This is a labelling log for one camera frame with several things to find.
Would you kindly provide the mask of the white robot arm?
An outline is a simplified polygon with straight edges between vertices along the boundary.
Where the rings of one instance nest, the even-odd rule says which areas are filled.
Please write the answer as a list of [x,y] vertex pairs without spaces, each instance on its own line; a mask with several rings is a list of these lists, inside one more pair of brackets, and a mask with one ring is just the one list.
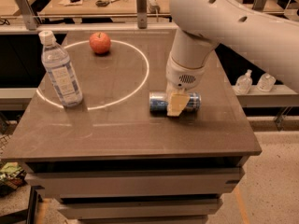
[[167,115],[187,105],[209,53],[219,43],[231,48],[299,92],[299,23],[254,11],[235,0],[170,0],[178,26],[166,65]]

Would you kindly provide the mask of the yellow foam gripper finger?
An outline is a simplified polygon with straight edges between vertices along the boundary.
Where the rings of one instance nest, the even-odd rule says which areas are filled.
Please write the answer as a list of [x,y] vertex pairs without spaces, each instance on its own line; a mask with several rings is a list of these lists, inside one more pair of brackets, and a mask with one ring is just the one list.
[[167,115],[169,117],[178,117],[190,100],[187,93],[172,92],[168,97]]

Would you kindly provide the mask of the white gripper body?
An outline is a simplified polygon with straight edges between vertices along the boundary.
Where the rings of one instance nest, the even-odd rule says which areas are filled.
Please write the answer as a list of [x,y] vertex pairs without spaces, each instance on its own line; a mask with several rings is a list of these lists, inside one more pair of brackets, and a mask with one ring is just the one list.
[[203,65],[193,68],[185,67],[176,62],[172,55],[169,55],[166,64],[166,92],[183,93],[196,87],[205,72]]

